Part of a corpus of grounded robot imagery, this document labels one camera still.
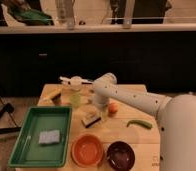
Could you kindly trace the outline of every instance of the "dark red bowl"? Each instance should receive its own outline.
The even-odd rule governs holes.
[[[127,143],[116,141],[107,150],[107,161],[116,171],[128,171],[134,166],[135,154]]]

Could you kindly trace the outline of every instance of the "white cup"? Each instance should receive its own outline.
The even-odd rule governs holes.
[[[70,79],[71,89],[74,91],[79,91],[82,85],[82,78],[79,76],[74,76]]]

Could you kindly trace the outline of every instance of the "sponge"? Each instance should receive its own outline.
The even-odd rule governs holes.
[[[39,134],[39,142],[40,145],[48,145],[48,144],[56,144],[60,142],[60,131],[52,130],[52,131],[42,131]]]
[[[91,125],[98,122],[99,120],[101,120],[100,115],[96,113],[89,113],[85,117],[83,117],[81,121],[86,128],[89,128]]]

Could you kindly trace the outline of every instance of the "green object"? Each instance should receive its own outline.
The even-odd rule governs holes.
[[[17,21],[30,25],[53,25],[52,17],[35,9],[8,8],[8,13]]]
[[[29,109],[21,132],[13,148],[8,165],[10,167],[62,167],[66,162],[70,107],[32,107]],[[59,130],[60,143],[39,145],[42,131]]]
[[[130,120],[128,123],[127,123],[127,127],[129,127],[130,124],[138,124],[140,126],[143,126],[144,128],[147,128],[147,129],[151,129],[152,128],[152,124],[147,122],[147,121],[143,121],[143,120],[137,120],[137,119],[134,119],[134,120]]]

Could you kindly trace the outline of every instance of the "yellow object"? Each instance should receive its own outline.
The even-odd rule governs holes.
[[[52,100],[54,99],[56,96],[58,96],[59,94],[61,94],[61,88],[57,88],[54,91],[50,92],[49,94],[47,94],[43,100]]]
[[[100,110],[100,117],[101,117],[101,121],[105,122],[107,120],[108,117],[108,109],[107,107],[105,107],[104,109]]]
[[[78,108],[80,106],[80,101],[81,101],[80,96],[81,96],[80,92],[74,92],[71,94],[69,100],[73,108]]]

